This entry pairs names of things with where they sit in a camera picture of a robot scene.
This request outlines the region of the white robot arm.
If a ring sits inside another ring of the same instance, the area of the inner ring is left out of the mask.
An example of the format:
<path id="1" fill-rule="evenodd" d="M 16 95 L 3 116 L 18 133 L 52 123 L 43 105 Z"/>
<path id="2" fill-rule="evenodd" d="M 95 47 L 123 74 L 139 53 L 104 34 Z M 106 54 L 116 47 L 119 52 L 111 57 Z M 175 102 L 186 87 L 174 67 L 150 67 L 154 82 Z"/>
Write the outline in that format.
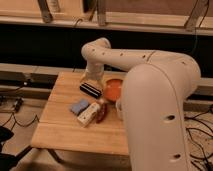
<path id="1" fill-rule="evenodd" d="M 201 78 L 197 62 L 183 53 L 113 49 L 105 38 L 81 54 L 84 80 L 100 82 L 106 65 L 126 72 L 121 110 L 132 171 L 193 171 L 183 103 Z"/>

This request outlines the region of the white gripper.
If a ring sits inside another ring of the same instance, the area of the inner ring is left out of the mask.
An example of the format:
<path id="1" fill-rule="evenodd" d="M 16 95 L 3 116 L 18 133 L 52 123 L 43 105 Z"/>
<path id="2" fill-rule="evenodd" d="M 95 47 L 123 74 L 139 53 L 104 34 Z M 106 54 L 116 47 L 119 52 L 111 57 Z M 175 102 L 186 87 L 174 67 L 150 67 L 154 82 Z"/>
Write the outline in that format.
<path id="1" fill-rule="evenodd" d="M 86 82 L 88 80 L 93 80 L 96 82 L 96 84 L 100 88 L 102 88 L 103 87 L 103 83 L 102 83 L 103 75 L 104 75 L 104 65 L 103 64 L 88 63 L 86 65 L 86 68 L 84 70 L 84 73 L 83 73 L 80 81 Z"/>

